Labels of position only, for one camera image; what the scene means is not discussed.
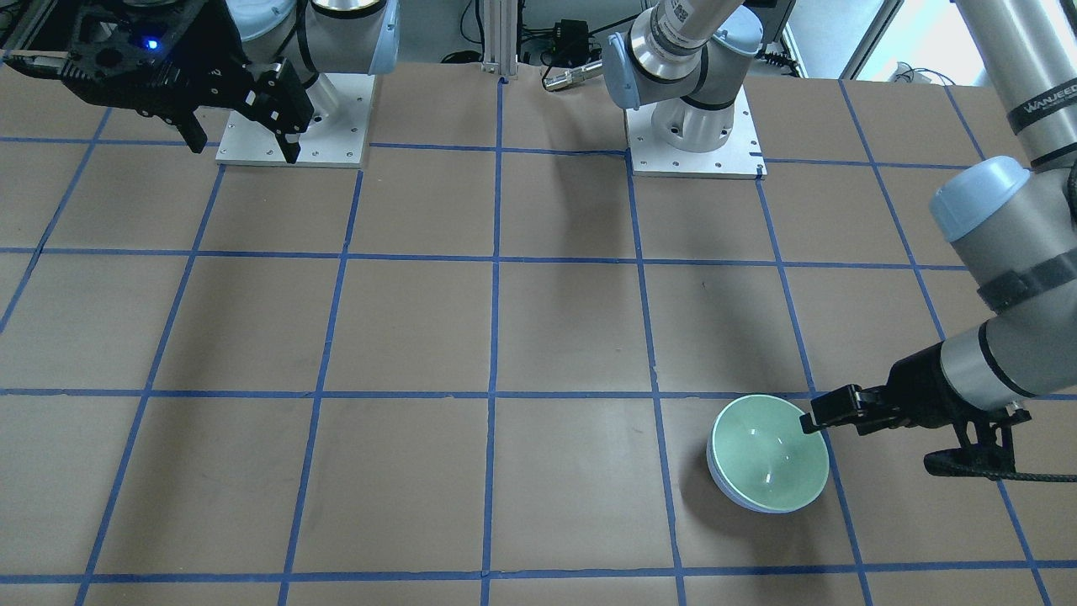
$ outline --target robotic arm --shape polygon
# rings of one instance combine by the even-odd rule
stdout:
[[[677,149],[722,146],[761,37],[740,4],[662,0],[627,36],[610,37],[603,71],[613,100],[625,109],[657,102],[653,130]],[[932,200],[997,318],[898,362],[885,385],[814,399],[801,425],[809,434],[854,425],[861,435],[952,426],[961,447],[925,456],[929,474],[1077,481],[1017,474],[1011,429],[1031,419],[1018,403],[1077,384],[1077,19],[1067,19],[1077,11],[1072,0],[957,5],[1035,158],[1034,173],[1009,157],[988,159]]]
[[[86,102],[159,116],[196,153],[208,138],[195,110],[236,110],[295,163],[318,75],[392,71],[395,25],[396,0],[84,0],[66,58],[5,60]]]

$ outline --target light blue joint cap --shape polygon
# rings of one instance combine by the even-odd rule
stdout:
[[[227,0],[227,4],[243,42],[268,33],[295,10],[295,0]]]
[[[635,84],[635,70],[628,58],[625,39],[619,33],[606,38],[602,53],[602,74],[610,98],[620,109],[640,109],[640,89]]]
[[[391,73],[396,69],[396,57],[401,47],[400,10],[396,0],[389,0],[384,8],[386,14],[381,20],[381,33],[374,45],[374,56],[370,57],[370,69],[367,73]]]
[[[754,57],[763,44],[763,23],[747,6],[738,6],[714,32],[714,41],[739,55]]]
[[[932,214],[947,241],[956,241],[998,211],[1032,177],[1008,155],[985,159],[942,185]]]

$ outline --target bowl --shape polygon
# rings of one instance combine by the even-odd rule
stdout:
[[[803,412],[773,396],[729,404],[707,446],[711,478],[733,503],[760,513],[796,511],[823,492],[830,473],[826,442],[805,435]]]

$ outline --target white mounting plate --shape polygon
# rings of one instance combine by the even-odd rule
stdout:
[[[695,177],[710,179],[755,179],[767,174],[755,122],[741,87],[737,94],[737,118],[729,140],[705,153],[679,150],[655,135],[651,114],[655,103],[626,110],[628,141],[632,150],[632,172],[641,177]]]
[[[361,168],[369,133],[375,76],[327,73],[340,95],[340,108],[322,122],[311,122],[299,136],[299,158],[288,164],[277,139],[257,122],[232,112],[216,150],[218,164],[244,166],[317,166]]]

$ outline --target bowl rim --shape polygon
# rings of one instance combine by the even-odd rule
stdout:
[[[821,434],[813,434],[811,436],[808,436],[808,438],[811,439],[813,442],[822,446],[823,452],[826,454],[826,457],[827,457],[827,465],[826,465],[826,467],[823,468],[824,469],[824,474],[822,475],[822,479],[821,479],[821,481],[819,483],[819,488],[817,488],[817,490],[815,490],[813,492],[811,498],[809,498],[809,499],[805,501],[803,503],[801,503],[801,504],[799,504],[799,505],[797,505],[797,506],[795,506],[793,508],[789,508],[789,509],[770,507],[770,506],[761,504],[761,503],[753,499],[752,497],[747,496],[746,494],[744,494],[743,491],[741,491],[740,489],[738,489],[737,485],[733,484],[729,480],[728,474],[726,474],[726,470],[723,469],[723,467],[722,467],[722,461],[718,460],[717,452],[715,451],[714,434],[715,434],[715,432],[718,428],[718,423],[722,422],[722,418],[725,417],[726,411],[728,411],[729,409],[733,408],[733,406],[740,405],[744,400],[751,400],[751,399],[757,399],[757,398],[764,398],[764,399],[775,400],[778,403],[782,403],[783,405],[785,405],[785,406],[789,407],[791,409],[797,411],[797,413],[803,414],[803,411],[800,410],[800,408],[797,407],[796,405],[794,405],[793,403],[791,403],[788,400],[784,400],[784,399],[779,398],[777,396],[771,396],[769,394],[749,394],[749,395],[745,395],[745,396],[741,396],[741,397],[737,398],[736,400],[733,400],[733,401],[729,403],[728,405],[726,405],[726,407],[724,409],[722,409],[722,412],[718,413],[717,419],[714,420],[714,425],[711,426],[711,436],[710,436],[710,439],[708,440],[708,457],[711,461],[714,462],[714,466],[717,468],[718,475],[722,477],[722,480],[724,480],[724,482],[719,483],[718,488],[723,488],[721,484],[724,484],[725,487],[728,487],[730,490],[732,490],[735,493],[737,493],[737,496],[739,496],[740,498],[746,501],[747,503],[751,503],[752,505],[754,505],[754,506],[756,506],[756,507],[765,510],[766,512],[770,512],[770,513],[789,513],[789,512],[796,511],[798,509],[802,509],[802,508],[811,505],[812,502],[814,502],[815,499],[817,499],[819,496],[821,494],[823,494],[823,491],[826,489],[826,482],[830,478],[830,462],[829,462],[829,459],[830,459],[830,449],[829,449],[829,447],[826,446],[826,441],[823,439],[823,436]]]

